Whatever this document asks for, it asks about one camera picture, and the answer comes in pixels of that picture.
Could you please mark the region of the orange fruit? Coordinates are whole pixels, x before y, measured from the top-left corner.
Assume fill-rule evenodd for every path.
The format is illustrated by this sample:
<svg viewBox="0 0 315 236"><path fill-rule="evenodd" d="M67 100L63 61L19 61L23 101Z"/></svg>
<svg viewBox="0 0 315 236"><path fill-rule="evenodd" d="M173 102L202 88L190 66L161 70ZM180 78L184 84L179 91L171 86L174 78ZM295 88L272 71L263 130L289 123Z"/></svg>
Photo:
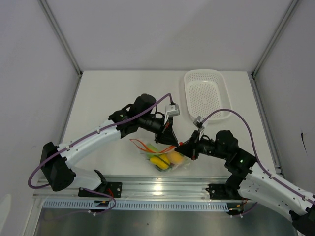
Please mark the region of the orange fruit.
<svg viewBox="0 0 315 236"><path fill-rule="evenodd" d="M180 165L184 162L185 157L182 156L180 153L172 151L167 154L168 159L174 165Z"/></svg>

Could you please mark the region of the clear orange-zipper zip bag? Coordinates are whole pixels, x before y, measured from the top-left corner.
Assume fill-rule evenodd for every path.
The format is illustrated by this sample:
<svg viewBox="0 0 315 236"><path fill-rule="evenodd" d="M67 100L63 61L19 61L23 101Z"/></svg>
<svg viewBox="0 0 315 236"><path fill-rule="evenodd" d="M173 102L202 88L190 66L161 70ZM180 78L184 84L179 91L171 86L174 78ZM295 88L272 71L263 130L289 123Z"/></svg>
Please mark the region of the clear orange-zipper zip bag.
<svg viewBox="0 0 315 236"><path fill-rule="evenodd" d="M137 147L139 154L148 164L159 172L170 172L175 169L186 169L191 161L175 151L175 146L152 144L142 139L130 139Z"/></svg>

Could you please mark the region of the green apple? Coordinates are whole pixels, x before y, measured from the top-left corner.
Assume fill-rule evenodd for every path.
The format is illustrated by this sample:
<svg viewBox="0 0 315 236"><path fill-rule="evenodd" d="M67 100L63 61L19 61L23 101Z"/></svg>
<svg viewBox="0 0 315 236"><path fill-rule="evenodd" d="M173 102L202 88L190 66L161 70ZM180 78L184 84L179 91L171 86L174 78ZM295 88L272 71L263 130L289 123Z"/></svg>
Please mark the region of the green apple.
<svg viewBox="0 0 315 236"><path fill-rule="evenodd" d="M159 157L160 153L146 153L145 156L148 160L150 160L153 157Z"/></svg>

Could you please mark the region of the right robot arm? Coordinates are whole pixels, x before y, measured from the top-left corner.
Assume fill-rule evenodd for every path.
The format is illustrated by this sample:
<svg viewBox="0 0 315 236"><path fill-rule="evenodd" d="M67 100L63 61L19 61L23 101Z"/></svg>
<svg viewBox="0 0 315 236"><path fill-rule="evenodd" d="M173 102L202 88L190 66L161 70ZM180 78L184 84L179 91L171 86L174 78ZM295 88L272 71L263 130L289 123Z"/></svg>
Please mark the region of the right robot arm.
<svg viewBox="0 0 315 236"><path fill-rule="evenodd" d="M229 130L219 131L214 140L194 131L175 151L191 160L200 154L223 159L231 173L224 184L226 198L255 201L281 214L303 235L315 234L314 194L261 167L257 157L238 146Z"/></svg>

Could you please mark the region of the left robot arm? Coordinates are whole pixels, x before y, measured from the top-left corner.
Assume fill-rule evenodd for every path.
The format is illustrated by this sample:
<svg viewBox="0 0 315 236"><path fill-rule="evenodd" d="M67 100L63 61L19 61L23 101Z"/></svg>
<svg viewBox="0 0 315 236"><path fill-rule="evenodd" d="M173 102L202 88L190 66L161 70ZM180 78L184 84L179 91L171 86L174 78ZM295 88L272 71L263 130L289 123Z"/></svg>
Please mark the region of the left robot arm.
<svg viewBox="0 0 315 236"><path fill-rule="evenodd" d="M108 119L90 133L68 143L44 145L41 170L54 192L68 187L79 188L80 197L100 197L108 194L109 183L98 171L87 171L76 167L84 157L102 145L120 140L135 133L139 128L154 134L154 141L169 146L178 146L173 131L173 118L180 114L178 104L173 101L165 107L160 118L152 112L158 101L149 94L142 94L134 103L115 111Z"/></svg>

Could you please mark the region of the white perforated plastic basket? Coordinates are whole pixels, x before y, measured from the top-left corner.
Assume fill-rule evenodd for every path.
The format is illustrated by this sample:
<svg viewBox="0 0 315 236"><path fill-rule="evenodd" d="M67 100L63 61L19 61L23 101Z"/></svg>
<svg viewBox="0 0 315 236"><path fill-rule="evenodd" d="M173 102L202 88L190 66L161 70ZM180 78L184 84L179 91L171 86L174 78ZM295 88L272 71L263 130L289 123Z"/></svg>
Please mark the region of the white perforated plastic basket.
<svg viewBox="0 0 315 236"><path fill-rule="evenodd" d="M232 109L224 76L217 70L197 69L184 75L188 113L192 120L219 109Z"/></svg>

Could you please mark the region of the aluminium mounting rail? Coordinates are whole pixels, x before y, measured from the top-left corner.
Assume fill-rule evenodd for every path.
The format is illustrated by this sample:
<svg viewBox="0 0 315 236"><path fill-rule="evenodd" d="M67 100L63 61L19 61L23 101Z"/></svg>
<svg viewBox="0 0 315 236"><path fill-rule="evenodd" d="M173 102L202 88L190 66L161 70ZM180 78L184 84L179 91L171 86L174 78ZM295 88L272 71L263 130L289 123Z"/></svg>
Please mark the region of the aluminium mounting rail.
<svg viewBox="0 0 315 236"><path fill-rule="evenodd" d="M109 182L121 182L120 198L116 200L134 201L191 201L199 202L209 199L205 190L208 184L224 184L228 177L146 177L146 176L105 176ZM255 192L259 198L263 193L269 198L276 199L276 191L267 190L267 187L246 186L245 194ZM80 200L109 200L106 197L79 197L78 187L68 187L62 191L54 192L51 187L36 189L34 199L80 199Z"/></svg>

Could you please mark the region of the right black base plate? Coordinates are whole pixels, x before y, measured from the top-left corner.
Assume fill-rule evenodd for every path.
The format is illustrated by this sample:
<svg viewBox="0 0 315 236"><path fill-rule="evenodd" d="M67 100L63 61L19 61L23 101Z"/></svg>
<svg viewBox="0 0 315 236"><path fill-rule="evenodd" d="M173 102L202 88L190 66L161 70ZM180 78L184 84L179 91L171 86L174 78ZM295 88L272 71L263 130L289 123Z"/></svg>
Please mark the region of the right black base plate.
<svg viewBox="0 0 315 236"><path fill-rule="evenodd" d="M229 183L211 183L206 188L206 191L210 195L212 200L241 200L246 199L242 197L239 193L240 186L238 184L229 184Z"/></svg>

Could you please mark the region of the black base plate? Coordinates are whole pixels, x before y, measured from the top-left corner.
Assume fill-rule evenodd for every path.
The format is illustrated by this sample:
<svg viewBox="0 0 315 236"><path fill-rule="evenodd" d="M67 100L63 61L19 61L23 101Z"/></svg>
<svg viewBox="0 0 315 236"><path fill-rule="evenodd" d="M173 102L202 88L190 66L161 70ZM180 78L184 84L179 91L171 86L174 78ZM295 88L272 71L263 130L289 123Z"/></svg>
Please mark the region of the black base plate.
<svg viewBox="0 0 315 236"><path fill-rule="evenodd" d="M106 186L104 184L101 184L94 191L102 193L102 194L110 195L111 197L114 197L114 198L120 198L121 194L122 194L122 188L123 188L122 182L107 182ZM83 188L79 189L78 196L79 197L90 197L90 198L104 197L103 195L89 192L87 190L84 190Z"/></svg>
<svg viewBox="0 0 315 236"><path fill-rule="evenodd" d="M211 183L206 188L206 191L210 195L212 200L241 200L246 199L242 197L239 193L240 186L238 184L229 184L229 183Z"/></svg>

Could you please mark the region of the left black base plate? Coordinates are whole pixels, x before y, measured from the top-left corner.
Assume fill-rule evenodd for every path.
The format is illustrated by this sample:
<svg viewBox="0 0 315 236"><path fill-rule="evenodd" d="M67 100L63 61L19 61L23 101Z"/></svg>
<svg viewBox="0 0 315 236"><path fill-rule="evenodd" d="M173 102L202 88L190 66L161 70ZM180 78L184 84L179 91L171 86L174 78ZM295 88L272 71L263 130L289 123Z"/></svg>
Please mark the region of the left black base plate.
<svg viewBox="0 0 315 236"><path fill-rule="evenodd" d="M111 197L114 197L114 198L120 198L121 194L122 194L122 188L123 188L122 182L107 182L106 186L104 184L101 184L94 191L102 193L102 194L110 195ZM87 190L84 190L83 188L79 189L78 196L79 197L90 197L90 198L104 197L103 195L89 192Z"/></svg>

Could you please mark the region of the right aluminium frame post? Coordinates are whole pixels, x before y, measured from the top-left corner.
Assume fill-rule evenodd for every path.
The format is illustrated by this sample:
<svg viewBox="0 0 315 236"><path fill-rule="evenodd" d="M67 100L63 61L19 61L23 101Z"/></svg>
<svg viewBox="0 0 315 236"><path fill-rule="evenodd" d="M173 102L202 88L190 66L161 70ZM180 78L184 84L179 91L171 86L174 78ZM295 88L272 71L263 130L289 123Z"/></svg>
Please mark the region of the right aluminium frame post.
<svg viewBox="0 0 315 236"><path fill-rule="evenodd" d="M302 1L301 0L291 0L289 6L287 7L285 13L281 17L281 20L277 24L277 27L275 28L270 40L268 41L262 55L260 56L256 66L254 67L253 71L251 72L251 76L253 79L255 79L267 61L268 57L272 53L274 47L276 46L277 42L281 38L282 34L284 33L286 27L288 26L291 18L293 17L294 13L298 9L298 6L300 5Z"/></svg>

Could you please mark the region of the aluminium frame post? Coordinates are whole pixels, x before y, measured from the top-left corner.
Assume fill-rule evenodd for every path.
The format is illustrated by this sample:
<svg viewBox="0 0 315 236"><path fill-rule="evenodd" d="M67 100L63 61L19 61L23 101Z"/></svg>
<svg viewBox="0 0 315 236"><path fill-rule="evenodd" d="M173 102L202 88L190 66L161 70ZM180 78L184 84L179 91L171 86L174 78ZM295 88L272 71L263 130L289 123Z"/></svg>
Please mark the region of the aluminium frame post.
<svg viewBox="0 0 315 236"><path fill-rule="evenodd" d="M260 56L256 66L254 67L253 71L251 72L251 76L253 79L255 79L267 61L268 57L272 53L274 47L276 46L277 42L281 38L282 34L284 33L286 27L288 26L291 18L293 17L294 13L298 9L298 6L300 5L302 1L301 0L291 0L289 6L287 7L285 13L281 17L281 20L277 24L277 27L275 28L270 40L268 41L262 55Z"/></svg>
<svg viewBox="0 0 315 236"><path fill-rule="evenodd" d="M57 18L55 17L49 3L47 0L38 0L38 4L40 5L45 17L47 18L47 21L49 22L57 40L59 41L62 49L64 50L65 55L69 59L73 69L75 70L78 77L82 76L82 70L73 54L73 51L57 21Z"/></svg>

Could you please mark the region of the left aluminium frame post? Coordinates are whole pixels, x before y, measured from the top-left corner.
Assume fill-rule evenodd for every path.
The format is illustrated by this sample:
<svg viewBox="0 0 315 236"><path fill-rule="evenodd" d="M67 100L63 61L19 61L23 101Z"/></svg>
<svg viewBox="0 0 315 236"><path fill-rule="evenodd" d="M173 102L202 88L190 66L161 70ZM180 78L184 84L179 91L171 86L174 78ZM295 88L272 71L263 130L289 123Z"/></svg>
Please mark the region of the left aluminium frame post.
<svg viewBox="0 0 315 236"><path fill-rule="evenodd" d="M49 3L47 0L38 0L38 4L40 5L45 17L47 18L47 21L49 22L57 40L59 41L62 49L64 50L65 55L69 59L73 69L75 70L78 77L82 76L82 70L73 54L73 51L57 21L57 18L55 17Z"/></svg>

